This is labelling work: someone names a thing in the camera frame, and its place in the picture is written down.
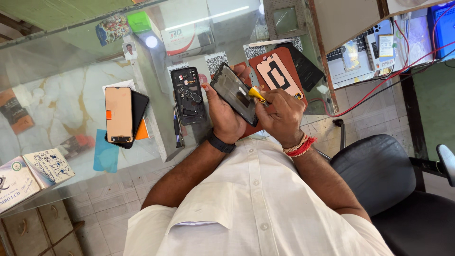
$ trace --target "photo of man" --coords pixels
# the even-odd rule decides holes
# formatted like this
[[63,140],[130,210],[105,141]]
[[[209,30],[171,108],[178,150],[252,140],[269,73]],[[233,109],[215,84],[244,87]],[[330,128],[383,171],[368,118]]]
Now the photo of man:
[[137,59],[136,45],[134,42],[123,43],[121,46],[127,61]]

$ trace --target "drawer handle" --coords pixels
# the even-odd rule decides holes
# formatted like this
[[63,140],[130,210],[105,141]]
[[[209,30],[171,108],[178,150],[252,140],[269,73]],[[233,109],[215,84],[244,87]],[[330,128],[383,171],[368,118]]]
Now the drawer handle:
[[56,219],[58,217],[58,210],[55,206],[51,205],[51,208],[55,211],[54,213],[54,218]]
[[25,219],[23,219],[22,223],[24,223],[24,230],[22,231],[22,234],[20,236],[23,236],[25,234],[25,232],[27,231],[27,221],[25,221]]

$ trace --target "red thread bracelet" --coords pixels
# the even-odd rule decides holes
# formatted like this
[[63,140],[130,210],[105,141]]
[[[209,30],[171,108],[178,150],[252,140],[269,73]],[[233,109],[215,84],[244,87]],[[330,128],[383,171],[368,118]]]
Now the red thread bracelet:
[[302,146],[300,146],[300,148],[298,148],[298,149],[296,149],[294,151],[288,152],[288,153],[286,153],[286,155],[288,155],[290,157],[297,157],[297,156],[303,155],[305,152],[308,151],[308,149],[310,148],[311,144],[316,142],[316,140],[318,140],[318,138],[310,138],[310,137],[308,137],[308,140],[305,141],[305,143],[303,143]]

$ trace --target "white shirt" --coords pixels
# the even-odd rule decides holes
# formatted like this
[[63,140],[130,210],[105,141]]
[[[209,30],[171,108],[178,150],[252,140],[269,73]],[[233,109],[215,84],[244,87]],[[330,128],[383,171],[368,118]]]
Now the white shirt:
[[279,145],[246,139],[178,208],[128,221],[124,256],[142,255],[393,254],[367,220],[327,207]]
[[133,54],[131,54],[129,51],[126,51],[125,60],[129,61],[132,59],[137,59],[137,52],[136,51],[132,51],[132,52],[133,52]]

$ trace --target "table glass top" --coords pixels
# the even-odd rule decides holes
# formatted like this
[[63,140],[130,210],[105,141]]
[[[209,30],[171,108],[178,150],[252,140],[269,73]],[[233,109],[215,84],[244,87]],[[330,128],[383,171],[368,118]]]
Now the table glass top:
[[[297,42],[300,51],[323,70],[308,5],[305,2],[303,5],[309,32],[301,35]],[[109,19],[114,15],[117,18],[128,17],[141,12],[144,12],[143,17],[150,18],[151,29],[123,38],[119,35],[125,33],[121,31],[124,28]],[[134,30],[141,29],[141,24],[129,22]],[[109,41],[105,46],[97,37],[100,32],[96,26],[102,24],[106,26]],[[192,40],[197,40],[197,45],[189,46],[181,54],[173,54],[174,49],[167,49],[166,43],[174,44],[175,49],[183,46],[176,40],[169,41],[169,34],[185,34],[188,27],[195,31]],[[205,133],[210,127],[210,120],[206,125],[187,127],[185,149],[168,152],[168,161],[163,163],[158,145],[161,142],[158,140],[157,144],[155,130],[150,129],[150,126],[155,117],[160,125],[157,116],[163,109],[172,110],[172,83],[168,68],[187,63],[197,68],[200,79],[210,82],[211,69],[206,63],[207,55],[224,52],[229,65],[243,61],[247,63],[243,46],[259,40],[268,40],[267,23],[260,0],[168,0],[146,1],[78,24],[1,44],[0,91],[9,92],[9,96],[3,97],[5,102],[0,103],[4,105],[15,97],[15,108],[22,112],[21,117],[30,116],[31,122],[16,123],[11,111],[2,109],[0,138],[3,147],[0,148],[0,164],[18,155],[66,145],[71,155],[67,160],[76,173],[72,179],[20,210],[95,190],[130,179],[132,175],[169,168],[181,161],[197,145],[193,133]],[[134,48],[137,48],[138,59],[125,58],[129,58],[123,50],[125,45],[122,47],[126,42],[136,43]],[[274,47],[271,45],[266,49],[269,51]],[[144,49],[149,58],[140,54]],[[144,74],[146,65],[151,71]],[[251,78],[253,85],[259,85],[254,72]],[[166,98],[168,104],[153,106],[153,113],[146,113],[145,123],[150,138],[135,141],[131,149],[119,148],[116,172],[95,171],[94,161],[102,157],[95,154],[97,130],[106,129],[102,86],[129,80],[133,80],[137,91],[148,94],[151,99],[157,95],[150,95],[149,89],[158,88],[158,97]],[[322,79],[316,87],[320,88],[305,92],[306,98],[324,99],[328,111],[333,113],[334,105],[327,83]],[[203,94],[204,102],[207,102],[204,91]],[[324,108],[322,104],[310,104],[305,114],[324,114]],[[173,129],[160,129],[159,133],[162,137],[175,136]],[[268,134],[258,133],[254,136],[264,138]]]

